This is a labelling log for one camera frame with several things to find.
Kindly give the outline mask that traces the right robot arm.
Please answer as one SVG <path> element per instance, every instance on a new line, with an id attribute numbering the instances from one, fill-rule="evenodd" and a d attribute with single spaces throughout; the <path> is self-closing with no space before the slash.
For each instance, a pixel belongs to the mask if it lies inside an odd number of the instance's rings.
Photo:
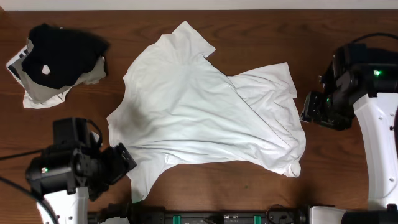
<path id="1" fill-rule="evenodd" d="M 311 91 L 301 121 L 337 131 L 358 119 L 368 167 L 368 209 L 308 208 L 307 223 L 397 223 L 397 53 L 350 43 L 339 47 Z"/>

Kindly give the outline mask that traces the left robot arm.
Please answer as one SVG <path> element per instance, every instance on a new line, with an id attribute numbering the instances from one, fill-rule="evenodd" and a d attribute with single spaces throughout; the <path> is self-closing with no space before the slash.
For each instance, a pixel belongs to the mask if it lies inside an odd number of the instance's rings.
<path id="1" fill-rule="evenodd" d="M 88 202 L 137 166 L 123 144 L 102 150 L 100 129 L 88 119 L 53 123 L 53 144 L 25 172 L 44 223 L 88 223 Z"/>

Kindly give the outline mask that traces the white Mr Robot t-shirt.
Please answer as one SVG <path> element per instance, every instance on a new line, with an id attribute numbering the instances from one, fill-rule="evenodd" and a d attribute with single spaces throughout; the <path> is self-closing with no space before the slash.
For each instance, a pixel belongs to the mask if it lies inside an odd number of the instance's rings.
<path id="1" fill-rule="evenodd" d="M 226 76 L 189 23 L 162 35 L 128 68 L 124 98 L 108 116 L 110 145 L 123 144 L 133 202 L 179 164 L 249 161 L 298 177 L 306 137 L 287 63 Z"/>

